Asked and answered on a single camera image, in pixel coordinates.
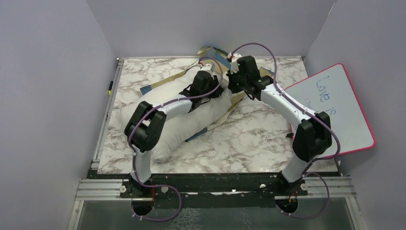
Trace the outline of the white pillow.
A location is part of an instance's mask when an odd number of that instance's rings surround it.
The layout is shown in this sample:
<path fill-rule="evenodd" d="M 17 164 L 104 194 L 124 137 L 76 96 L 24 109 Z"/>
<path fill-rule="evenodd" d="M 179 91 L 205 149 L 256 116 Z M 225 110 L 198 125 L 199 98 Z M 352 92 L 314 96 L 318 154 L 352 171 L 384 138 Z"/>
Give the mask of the white pillow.
<path fill-rule="evenodd" d="M 116 118 L 121 127 L 124 128 L 128 124 L 130 117 L 142 101 L 155 105 L 176 98 L 181 90 L 192 83 L 199 70 L 199 65 L 193 66 L 182 77 L 152 89 L 135 103 L 119 109 Z M 152 157 L 158 161 L 165 161 L 181 143 L 224 116 L 232 105 L 231 91 L 226 88 L 227 84 L 226 80 L 222 80 L 221 87 L 224 92 L 220 97 L 211 99 L 210 102 L 192 112 L 182 112 L 177 116 L 170 115 L 164 123 L 157 145 L 150 151 L 138 150 L 135 155 L 136 163 L 140 166 L 149 166 Z"/>

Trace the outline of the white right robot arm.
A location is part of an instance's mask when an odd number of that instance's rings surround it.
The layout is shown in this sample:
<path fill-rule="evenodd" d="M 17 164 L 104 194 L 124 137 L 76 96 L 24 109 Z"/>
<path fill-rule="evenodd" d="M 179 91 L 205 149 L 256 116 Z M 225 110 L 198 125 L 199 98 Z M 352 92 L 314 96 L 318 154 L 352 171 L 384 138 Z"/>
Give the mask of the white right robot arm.
<path fill-rule="evenodd" d="M 275 78 L 261 76 L 254 57 L 229 54 L 227 61 L 230 69 L 226 75 L 231 92 L 244 91 L 252 100 L 257 99 L 275 109 L 291 124 L 294 154 L 282 169 L 282 178 L 276 182 L 277 191 L 288 195 L 310 162 L 331 147 L 330 117 L 325 112 L 317 113 L 300 104 L 282 90 Z"/>

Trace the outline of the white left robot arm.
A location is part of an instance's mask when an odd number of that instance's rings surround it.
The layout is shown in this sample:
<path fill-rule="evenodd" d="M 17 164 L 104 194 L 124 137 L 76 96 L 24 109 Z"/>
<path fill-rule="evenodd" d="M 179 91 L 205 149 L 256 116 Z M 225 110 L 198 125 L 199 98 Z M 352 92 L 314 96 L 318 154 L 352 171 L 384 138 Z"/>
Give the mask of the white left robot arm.
<path fill-rule="evenodd" d="M 133 150 L 131 176 L 135 180 L 132 190 L 143 197 L 150 192 L 151 151 L 157 145 L 164 124 L 183 114 L 191 113 L 203 105 L 204 99 L 217 98 L 223 92 L 223 74 L 212 70 L 199 70 L 193 82 L 175 98 L 158 104 L 142 101 L 127 123 L 124 133 Z"/>

